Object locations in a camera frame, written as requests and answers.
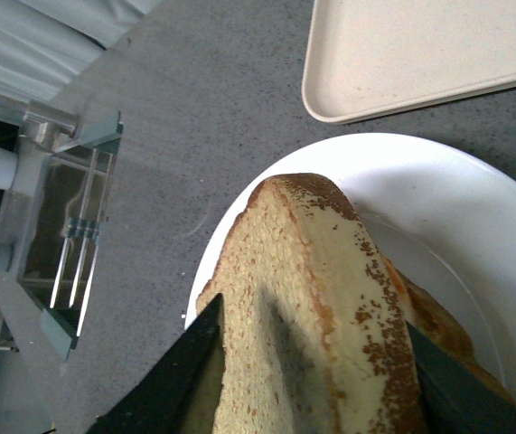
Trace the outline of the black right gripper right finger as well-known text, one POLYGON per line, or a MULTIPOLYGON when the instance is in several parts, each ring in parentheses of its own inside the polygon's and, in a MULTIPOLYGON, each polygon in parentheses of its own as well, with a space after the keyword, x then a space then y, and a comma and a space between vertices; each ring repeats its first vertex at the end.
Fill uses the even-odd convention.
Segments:
POLYGON ((432 433, 516 433, 516 406, 492 392, 414 326, 408 326, 432 433))

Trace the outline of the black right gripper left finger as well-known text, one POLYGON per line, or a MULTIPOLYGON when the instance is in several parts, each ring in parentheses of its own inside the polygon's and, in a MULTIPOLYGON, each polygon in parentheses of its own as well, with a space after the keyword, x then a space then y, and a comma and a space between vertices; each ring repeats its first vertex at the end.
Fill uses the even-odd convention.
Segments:
POLYGON ((211 433, 225 370, 223 295, 89 433, 211 433))

